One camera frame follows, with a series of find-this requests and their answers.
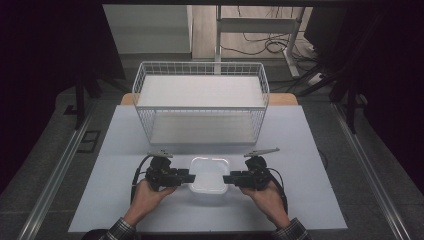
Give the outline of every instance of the sleeve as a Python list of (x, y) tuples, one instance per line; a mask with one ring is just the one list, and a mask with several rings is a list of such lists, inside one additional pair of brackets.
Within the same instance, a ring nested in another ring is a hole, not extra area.
[(133, 240), (135, 228), (120, 218), (100, 240)]
[(271, 234), (272, 238), (274, 240), (312, 240), (312, 237), (297, 218), (292, 219), (290, 222), (287, 228), (273, 232)]

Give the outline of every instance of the metal frame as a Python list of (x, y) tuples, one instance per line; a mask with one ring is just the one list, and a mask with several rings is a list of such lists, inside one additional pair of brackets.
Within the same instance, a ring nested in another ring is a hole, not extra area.
[(302, 7), (295, 19), (222, 18), (221, 6), (217, 6), (215, 62), (221, 62), (221, 33), (289, 33), (289, 42), (283, 51), (284, 58), (292, 77), (300, 78), (293, 60), (293, 48), (304, 13), (305, 7)]
[(84, 121), (81, 123), (80, 128), (75, 130), (71, 140), (68, 143), (62, 157), (54, 168), (49, 180), (47, 181), (40, 197), (38, 198), (35, 206), (33, 207), (27, 221), (25, 222), (17, 239), (35, 239), (38, 230), (40, 230), (41, 224), (56, 196), (57, 191), (65, 177), (66, 171), (72, 162), (72, 158), (77, 151), (78, 144), (81, 142), (85, 130), (90, 123), (92, 113), (95, 109), (96, 101), (89, 103), (87, 109), (87, 115)]
[(383, 183), (381, 183), (380, 178), (378, 177), (370, 159), (368, 159), (367, 154), (362, 148), (361, 142), (358, 140), (358, 137), (355, 134), (351, 133), (348, 124), (344, 121), (346, 116), (343, 112), (343, 109), (341, 108), (340, 104), (332, 103), (331, 105), (337, 115), (337, 119), (339, 120), (341, 128), (356, 155), (356, 159), (358, 160), (364, 172), (365, 178), (368, 180), (374, 196), (380, 205), (380, 208), (385, 215), (390, 228), (393, 231), (393, 234), (395, 235), (396, 239), (411, 239), (408, 231), (406, 230), (402, 217), (400, 216), (400, 213), (398, 212), (389, 194), (386, 192)]
[[(150, 107), (137, 106), (147, 75), (226, 75), (226, 76), (257, 76), (262, 91), (263, 107)], [(174, 115), (209, 114), (210, 117), (228, 117), (225, 122), (231, 122), (240, 113), (247, 113), (251, 118), (252, 132), (256, 143), (262, 127), (265, 112), (269, 103), (269, 86), (265, 69), (261, 63), (250, 62), (143, 62), (140, 64), (134, 85), (133, 103), (142, 123), (149, 142), (153, 136), (153, 125), (157, 116), (165, 113)]]

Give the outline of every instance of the white tabletop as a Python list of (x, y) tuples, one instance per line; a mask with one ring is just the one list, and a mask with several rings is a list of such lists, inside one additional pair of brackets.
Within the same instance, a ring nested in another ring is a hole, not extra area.
[[(283, 177), (289, 217), (297, 217), (307, 229), (346, 228), (301, 106), (270, 106), (253, 147), (168, 146), (167, 150), (174, 154), (171, 167), (189, 168), (194, 157), (216, 156), (228, 159), (231, 170), (244, 170), (243, 154), (275, 147), (281, 150), (264, 158)], [(134, 107), (118, 106), (69, 231), (107, 229), (123, 216), (134, 172), (147, 151), (156, 150), (149, 146)], [(221, 199), (207, 199), (194, 196), (187, 184), (137, 226), (138, 231), (151, 233), (274, 229), (238, 188), (230, 186)]]

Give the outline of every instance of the white box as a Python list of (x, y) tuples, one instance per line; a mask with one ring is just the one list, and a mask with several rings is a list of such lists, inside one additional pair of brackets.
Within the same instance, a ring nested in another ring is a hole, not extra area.
[(150, 144), (255, 144), (269, 101), (260, 63), (143, 62), (133, 102)]

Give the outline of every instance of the finger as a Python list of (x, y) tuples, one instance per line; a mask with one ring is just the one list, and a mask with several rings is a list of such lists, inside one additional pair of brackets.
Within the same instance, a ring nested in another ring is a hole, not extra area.
[(252, 188), (240, 188), (240, 191), (247, 196), (252, 196), (256, 190), (252, 189)]
[(162, 198), (168, 196), (169, 194), (173, 193), (175, 190), (177, 190), (177, 187), (167, 187), (159, 191), (159, 194)]

